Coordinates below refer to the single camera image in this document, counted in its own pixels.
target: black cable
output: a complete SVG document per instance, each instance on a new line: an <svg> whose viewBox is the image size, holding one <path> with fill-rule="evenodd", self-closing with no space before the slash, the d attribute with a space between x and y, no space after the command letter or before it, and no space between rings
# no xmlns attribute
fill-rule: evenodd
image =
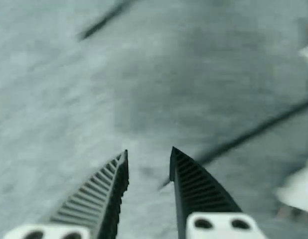
<svg viewBox="0 0 308 239"><path fill-rule="evenodd" d="M110 20L125 11L135 0L123 0L101 17L94 25L82 33L82 40L91 37L94 33L100 31Z"/></svg>
<svg viewBox="0 0 308 239"><path fill-rule="evenodd" d="M292 106L290 109L288 109L285 112L280 113L277 116L274 116L272 118L269 118L268 120L260 123L258 126L255 128L248 130L241 134L240 136L221 143L220 145L216 146L213 148L211 151L208 153L203 154L197 162L199 164L209 164L212 161L216 159L216 157L219 157L223 155L224 153L227 153L231 149L234 149L242 144L244 144L246 141L252 139L253 137L259 136L263 133L265 133L267 130L269 130L272 127L275 127L276 125L288 120L290 117L295 116L299 113L302 113L303 111L308 109L308 99L301 101L298 104L295 104ZM167 184L169 184L169 178L166 178L163 183L160 185L159 189L162 189L165 187Z"/></svg>

